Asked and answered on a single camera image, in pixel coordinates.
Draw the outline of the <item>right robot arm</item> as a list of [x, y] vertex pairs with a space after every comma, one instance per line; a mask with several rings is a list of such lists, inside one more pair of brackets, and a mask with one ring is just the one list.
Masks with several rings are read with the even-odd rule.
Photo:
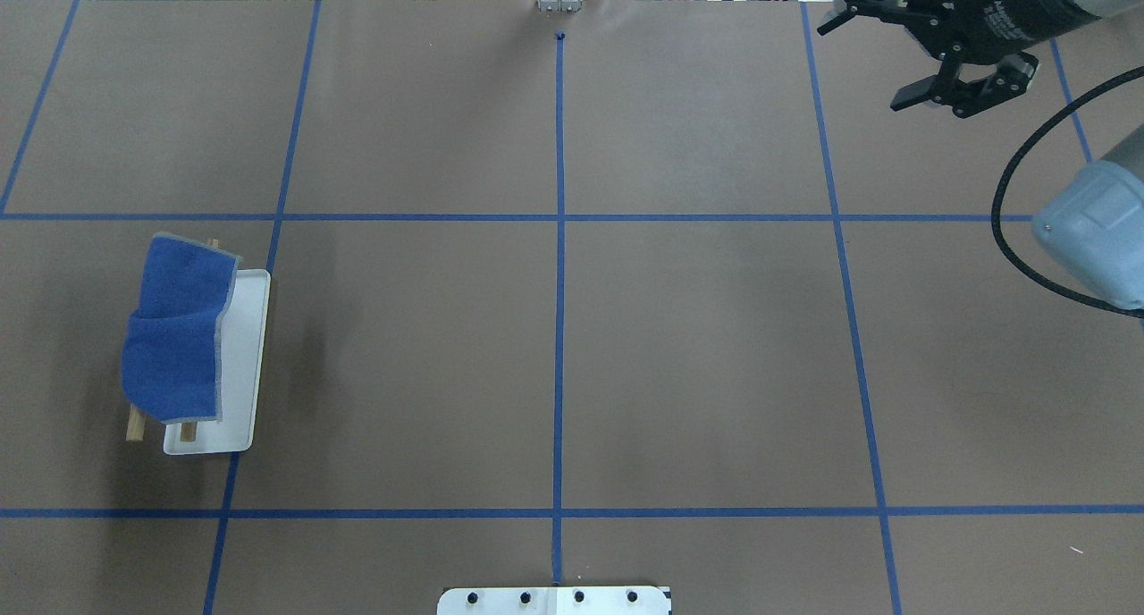
[[[1036, 43], [1139, 5], [1141, 0], [833, 0], [818, 32], [829, 34], [858, 16], [903, 26], [939, 62], [939, 69], [903, 86], [895, 94], [892, 110], [931, 102], [966, 119], [1026, 91], [1039, 67], [1030, 51]], [[1080, 107], [1136, 80], [1141, 80], [1141, 67], [1123, 71], [1047, 119], [1014, 151], [990, 205], [990, 229], [998, 249], [1022, 275], [1077, 304], [1135, 319], [1141, 318], [1143, 299], [1141, 130], [1077, 171], [1030, 223], [1034, 240], [1085, 286], [1083, 291], [1052, 282], [1018, 257], [1006, 240], [1002, 207], [1022, 160], [1041, 139]]]

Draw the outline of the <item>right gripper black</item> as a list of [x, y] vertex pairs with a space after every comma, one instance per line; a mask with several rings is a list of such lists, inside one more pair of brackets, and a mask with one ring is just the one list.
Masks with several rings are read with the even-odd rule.
[[1082, 0], [834, 0], [816, 29], [827, 35], [857, 17], [906, 29], [936, 74], [903, 86], [890, 102], [907, 107], [948, 107], [964, 119], [1020, 97], [1035, 78], [1038, 43], [1101, 19]]

